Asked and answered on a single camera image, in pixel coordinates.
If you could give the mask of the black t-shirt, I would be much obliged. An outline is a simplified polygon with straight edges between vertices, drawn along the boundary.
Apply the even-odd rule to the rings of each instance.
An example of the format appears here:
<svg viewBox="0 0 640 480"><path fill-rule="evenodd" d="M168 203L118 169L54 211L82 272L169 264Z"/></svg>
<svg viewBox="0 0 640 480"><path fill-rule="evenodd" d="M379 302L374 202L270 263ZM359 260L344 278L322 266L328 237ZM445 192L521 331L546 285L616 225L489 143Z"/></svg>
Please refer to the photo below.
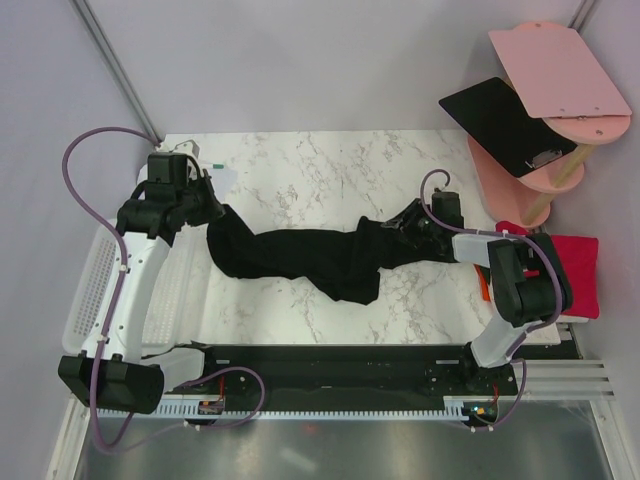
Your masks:
<svg viewBox="0 0 640 480"><path fill-rule="evenodd" d="M417 199L390 220L365 216L355 230L280 229L255 234L232 209L207 228L214 264L237 279L308 279L334 301L378 299L382 269L455 261L451 236L428 221Z"/></svg>

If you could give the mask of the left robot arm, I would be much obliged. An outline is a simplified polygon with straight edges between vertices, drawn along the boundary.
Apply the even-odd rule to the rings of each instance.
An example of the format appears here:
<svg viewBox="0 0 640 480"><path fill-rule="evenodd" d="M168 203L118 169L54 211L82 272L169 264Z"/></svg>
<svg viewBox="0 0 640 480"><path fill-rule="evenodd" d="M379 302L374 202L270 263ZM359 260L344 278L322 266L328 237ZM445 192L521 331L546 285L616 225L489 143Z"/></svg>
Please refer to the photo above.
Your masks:
<svg viewBox="0 0 640 480"><path fill-rule="evenodd" d="M189 153L156 152L147 159L147 178L119 209L115 256L108 292L79 353L65 355L58 376L87 407L150 414L163 394L183 383L208 393L219 369L194 347L169 347L147 360L143 331L157 277L184 226L221 218L210 175Z"/></svg>

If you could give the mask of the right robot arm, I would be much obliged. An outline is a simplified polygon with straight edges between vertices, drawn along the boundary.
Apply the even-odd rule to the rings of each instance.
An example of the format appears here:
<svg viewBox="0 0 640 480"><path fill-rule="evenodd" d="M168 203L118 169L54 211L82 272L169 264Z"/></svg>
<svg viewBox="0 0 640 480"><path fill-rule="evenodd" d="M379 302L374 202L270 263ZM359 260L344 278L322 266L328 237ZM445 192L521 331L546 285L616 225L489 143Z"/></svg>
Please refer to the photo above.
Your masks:
<svg viewBox="0 0 640 480"><path fill-rule="evenodd" d="M394 262L468 263L489 275L494 314L466 345L458 381L467 392L483 392L492 368L508 364L527 335L572 305L571 287L551 238L467 229L459 195L435 191L426 205L413 200L382 228L394 241Z"/></svg>

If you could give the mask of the white paper sheet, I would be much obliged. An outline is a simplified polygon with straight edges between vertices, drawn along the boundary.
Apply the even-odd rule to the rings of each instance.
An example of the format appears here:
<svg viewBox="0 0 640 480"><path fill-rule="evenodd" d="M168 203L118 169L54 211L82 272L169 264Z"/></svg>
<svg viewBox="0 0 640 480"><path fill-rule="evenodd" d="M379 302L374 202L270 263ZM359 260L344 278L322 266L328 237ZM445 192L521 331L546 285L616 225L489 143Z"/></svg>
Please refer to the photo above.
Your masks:
<svg viewBox="0 0 640 480"><path fill-rule="evenodd" d="M231 193L238 179L238 172L224 165L223 169L212 168L209 160L200 158L200 146L193 140L183 141L170 148L162 145L153 150L153 153L170 153L170 154L187 154L192 157L198 165L200 173L207 170L211 176L212 184L216 197L219 200L225 200Z"/></svg>

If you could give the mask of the orange folded t-shirt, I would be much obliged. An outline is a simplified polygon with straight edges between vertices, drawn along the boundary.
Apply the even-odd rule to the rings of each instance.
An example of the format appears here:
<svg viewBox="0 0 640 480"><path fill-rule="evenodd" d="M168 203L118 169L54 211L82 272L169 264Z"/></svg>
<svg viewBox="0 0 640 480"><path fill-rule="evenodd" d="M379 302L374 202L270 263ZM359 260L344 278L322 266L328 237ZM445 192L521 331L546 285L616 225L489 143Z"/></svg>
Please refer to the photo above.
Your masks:
<svg viewBox="0 0 640 480"><path fill-rule="evenodd" d="M480 285L481 297L484 301L491 301L490 293L490 271L488 268L475 265L474 266Z"/></svg>

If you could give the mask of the white plastic basket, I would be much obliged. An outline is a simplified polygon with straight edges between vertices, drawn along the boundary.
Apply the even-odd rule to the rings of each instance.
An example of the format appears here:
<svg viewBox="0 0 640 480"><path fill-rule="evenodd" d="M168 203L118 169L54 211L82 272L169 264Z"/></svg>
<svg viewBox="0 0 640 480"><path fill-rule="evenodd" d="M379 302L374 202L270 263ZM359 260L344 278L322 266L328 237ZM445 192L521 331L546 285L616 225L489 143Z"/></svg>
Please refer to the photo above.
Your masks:
<svg viewBox="0 0 640 480"><path fill-rule="evenodd" d="M142 355L159 355L176 343L179 318L193 265L199 230L184 227L156 280L142 336ZM66 353L78 354L96 325L102 306L107 304L107 287L118 245L113 235L100 226L94 236L62 336Z"/></svg>

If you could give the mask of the black clipboard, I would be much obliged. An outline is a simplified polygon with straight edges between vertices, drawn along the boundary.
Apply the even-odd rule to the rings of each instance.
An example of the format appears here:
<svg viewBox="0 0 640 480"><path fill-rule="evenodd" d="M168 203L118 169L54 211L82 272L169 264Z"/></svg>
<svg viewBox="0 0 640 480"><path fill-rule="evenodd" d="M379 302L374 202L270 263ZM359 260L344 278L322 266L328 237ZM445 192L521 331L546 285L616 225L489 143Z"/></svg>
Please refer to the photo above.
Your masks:
<svg viewBox="0 0 640 480"><path fill-rule="evenodd" d="M577 148L543 120L530 117L517 93L498 77L446 96L439 105L515 178Z"/></svg>

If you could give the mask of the red folded t-shirt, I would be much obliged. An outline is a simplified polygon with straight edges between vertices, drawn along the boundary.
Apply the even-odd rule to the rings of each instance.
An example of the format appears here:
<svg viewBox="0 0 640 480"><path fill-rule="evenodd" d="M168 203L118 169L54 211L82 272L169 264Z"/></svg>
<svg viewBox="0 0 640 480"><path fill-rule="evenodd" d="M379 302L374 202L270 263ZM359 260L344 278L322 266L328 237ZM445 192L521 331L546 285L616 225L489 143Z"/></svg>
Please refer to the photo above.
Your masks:
<svg viewBox="0 0 640 480"><path fill-rule="evenodd" d="M500 233L515 234L489 248L494 302L501 317L514 326L565 315L596 318L599 304L595 238L529 233L507 221Z"/></svg>

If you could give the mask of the white folded t-shirt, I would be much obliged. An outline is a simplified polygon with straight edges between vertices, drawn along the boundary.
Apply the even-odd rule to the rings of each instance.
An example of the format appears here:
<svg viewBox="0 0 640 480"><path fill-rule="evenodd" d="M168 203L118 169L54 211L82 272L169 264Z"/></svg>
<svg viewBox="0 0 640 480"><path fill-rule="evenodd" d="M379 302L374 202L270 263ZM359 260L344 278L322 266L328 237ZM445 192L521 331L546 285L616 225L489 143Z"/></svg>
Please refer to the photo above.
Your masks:
<svg viewBox="0 0 640 480"><path fill-rule="evenodd" d="M590 319L587 317L571 316L565 314L560 315L556 320L558 324L586 324L589 321Z"/></svg>

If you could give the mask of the pink wooden shelf stand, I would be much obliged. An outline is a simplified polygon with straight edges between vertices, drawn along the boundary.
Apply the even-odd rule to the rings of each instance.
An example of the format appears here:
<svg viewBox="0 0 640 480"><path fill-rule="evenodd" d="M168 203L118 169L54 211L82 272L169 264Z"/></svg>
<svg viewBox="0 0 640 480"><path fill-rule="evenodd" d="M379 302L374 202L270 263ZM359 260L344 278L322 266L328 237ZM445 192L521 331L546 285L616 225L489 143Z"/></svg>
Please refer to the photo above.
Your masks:
<svg viewBox="0 0 640 480"><path fill-rule="evenodd" d="M577 145L562 158L515 178L474 139L468 141L488 215L533 229L548 219L555 197L583 180L593 151L629 129L632 111L576 30L528 22L493 30L489 37L506 82L526 112Z"/></svg>

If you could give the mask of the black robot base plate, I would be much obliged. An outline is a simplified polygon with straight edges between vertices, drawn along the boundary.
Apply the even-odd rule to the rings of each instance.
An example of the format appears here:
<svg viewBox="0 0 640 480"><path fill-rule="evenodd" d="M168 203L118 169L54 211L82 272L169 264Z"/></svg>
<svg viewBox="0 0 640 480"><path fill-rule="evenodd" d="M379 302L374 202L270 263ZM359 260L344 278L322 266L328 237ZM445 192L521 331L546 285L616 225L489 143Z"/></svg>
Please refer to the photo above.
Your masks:
<svg viewBox="0 0 640 480"><path fill-rule="evenodd" d="M204 373L184 388L233 406L436 407L447 396L493 399L517 392L510 366L471 367L454 346L212 346Z"/></svg>

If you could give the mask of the aluminium frame post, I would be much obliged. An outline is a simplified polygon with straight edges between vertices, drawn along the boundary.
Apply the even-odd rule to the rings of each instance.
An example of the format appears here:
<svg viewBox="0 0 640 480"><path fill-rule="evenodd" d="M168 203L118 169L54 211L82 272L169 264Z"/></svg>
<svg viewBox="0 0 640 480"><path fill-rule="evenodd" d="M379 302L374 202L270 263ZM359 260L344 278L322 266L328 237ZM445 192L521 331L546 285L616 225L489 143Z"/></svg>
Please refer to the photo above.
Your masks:
<svg viewBox="0 0 640 480"><path fill-rule="evenodd" d="M97 14L87 0L70 0L69 4L87 31L91 41L100 54L117 88L123 95L129 109L136 117L142 130L156 141L161 135L144 107L132 81L122 65L116 50L102 27Z"/></svg>

